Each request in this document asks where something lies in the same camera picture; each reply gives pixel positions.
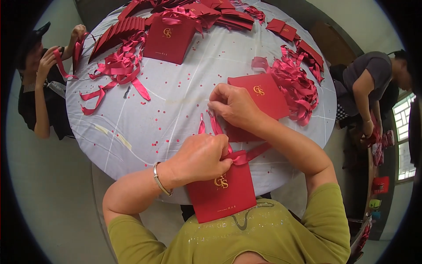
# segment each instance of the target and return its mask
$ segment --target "olive green shirt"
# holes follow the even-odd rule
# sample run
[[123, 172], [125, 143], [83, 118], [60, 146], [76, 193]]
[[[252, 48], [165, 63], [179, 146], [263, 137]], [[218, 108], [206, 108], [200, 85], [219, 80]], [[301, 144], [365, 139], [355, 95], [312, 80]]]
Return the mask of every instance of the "olive green shirt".
[[272, 263], [346, 263], [350, 233], [338, 184], [319, 186], [301, 222], [279, 202], [258, 199], [237, 214], [198, 224], [192, 216], [168, 248], [135, 218], [113, 219], [108, 233], [120, 264], [231, 264], [246, 251]]

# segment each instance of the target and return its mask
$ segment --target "plaid clothing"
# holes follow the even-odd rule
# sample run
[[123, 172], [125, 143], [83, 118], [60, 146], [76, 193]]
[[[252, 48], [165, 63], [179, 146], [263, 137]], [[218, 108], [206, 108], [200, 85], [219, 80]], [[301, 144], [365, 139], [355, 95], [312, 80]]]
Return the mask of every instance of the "plaid clothing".
[[337, 114], [335, 115], [335, 119], [336, 120], [342, 120], [346, 117], [348, 117], [349, 115], [346, 114], [346, 112], [344, 111], [344, 109], [341, 107], [341, 105], [337, 104]]

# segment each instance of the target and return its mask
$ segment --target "hand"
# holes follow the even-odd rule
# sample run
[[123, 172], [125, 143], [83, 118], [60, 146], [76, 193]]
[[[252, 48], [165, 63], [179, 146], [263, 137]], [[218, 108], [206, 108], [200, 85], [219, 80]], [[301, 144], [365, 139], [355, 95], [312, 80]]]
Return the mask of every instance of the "hand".
[[372, 135], [373, 130], [373, 123], [372, 120], [369, 120], [368, 122], [363, 121], [363, 133], [366, 137], [370, 137]]
[[177, 185], [183, 186], [223, 175], [233, 163], [229, 158], [220, 161], [222, 156], [228, 154], [228, 142], [229, 139], [224, 134], [188, 137], [179, 151], [165, 162], [172, 171], [173, 180]]
[[219, 83], [210, 94], [208, 107], [235, 127], [248, 130], [264, 113], [245, 88]]
[[87, 28], [79, 24], [73, 28], [72, 35], [70, 36], [72, 39], [82, 39], [82, 36], [87, 32]]
[[37, 70], [37, 82], [42, 82], [44, 83], [44, 81], [47, 78], [47, 74], [49, 73], [51, 67], [57, 63], [56, 61], [56, 57], [53, 53], [54, 50], [58, 49], [59, 46], [54, 46], [49, 48], [44, 56], [41, 58], [40, 60], [40, 65], [38, 66], [38, 70]]

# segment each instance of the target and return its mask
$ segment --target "black cap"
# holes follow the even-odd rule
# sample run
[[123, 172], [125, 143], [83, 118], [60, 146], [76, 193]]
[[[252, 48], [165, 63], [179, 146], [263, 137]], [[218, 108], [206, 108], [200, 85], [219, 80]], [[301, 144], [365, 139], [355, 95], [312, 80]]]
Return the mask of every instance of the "black cap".
[[43, 35], [47, 32], [47, 30], [49, 30], [50, 24], [51, 24], [50, 22], [47, 22], [47, 24], [40, 27], [39, 29], [31, 31], [31, 33], [25, 38], [22, 44], [21, 52], [19, 53], [18, 58], [17, 58], [16, 67], [19, 70], [25, 69], [25, 61], [26, 61], [26, 56], [28, 55], [28, 52], [35, 46], [35, 44], [41, 41], [41, 38], [43, 37]]

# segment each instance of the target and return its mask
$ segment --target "round table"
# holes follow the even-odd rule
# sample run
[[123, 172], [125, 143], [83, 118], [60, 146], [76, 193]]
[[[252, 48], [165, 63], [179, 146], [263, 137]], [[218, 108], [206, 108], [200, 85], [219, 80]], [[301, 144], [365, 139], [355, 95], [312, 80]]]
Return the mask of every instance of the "round table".
[[[284, 12], [262, 2], [247, 0], [244, 3], [262, 10], [267, 22], [273, 18], [286, 21], [321, 54], [310, 34]], [[92, 31], [96, 39], [117, 22], [117, 16], [123, 9], [109, 14]], [[150, 10], [137, 14], [141, 17], [149, 15]], [[267, 57], [272, 65], [273, 57], [281, 57], [280, 46], [283, 44], [296, 50], [293, 43], [285, 42], [265, 27], [265, 23], [261, 26], [255, 20], [250, 32], [213, 26], [204, 33], [204, 39], [196, 33], [182, 65], [143, 58], [138, 79], [148, 90], [151, 101], [146, 102], [131, 83], [120, 85], [109, 90], [97, 110], [89, 116], [82, 113], [81, 105], [94, 108], [96, 98], [83, 101], [79, 92], [91, 93], [99, 85], [110, 82], [109, 76], [91, 80], [88, 74], [94, 73], [97, 63], [104, 63], [104, 58], [115, 52], [118, 46], [88, 63], [94, 47], [93, 39], [88, 37], [76, 72], [79, 79], [69, 79], [66, 91], [68, 117], [80, 148], [93, 163], [117, 180], [128, 173], [151, 168], [156, 161], [171, 158], [188, 136], [198, 132], [201, 113], [204, 114], [206, 133], [212, 133], [206, 111], [209, 94], [216, 84], [226, 82], [227, 77], [259, 73], [251, 69], [251, 60], [255, 56]], [[326, 63], [322, 73], [325, 79], [321, 85], [317, 84], [308, 66], [303, 63], [301, 66], [307, 77], [316, 83], [319, 105], [307, 126], [300, 127], [288, 117], [280, 119], [280, 122], [324, 147], [334, 126], [337, 106], [334, 83]], [[129, 85], [130, 92], [124, 99]], [[237, 151], [249, 150], [259, 144], [261, 142], [231, 145]], [[249, 162], [249, 166], [257, 196], [282, 186], [299, 173], [274, 149]], [[158, 199], [191, 204], [185, 187], [175, 189], [171, 197], [162, 194]]]

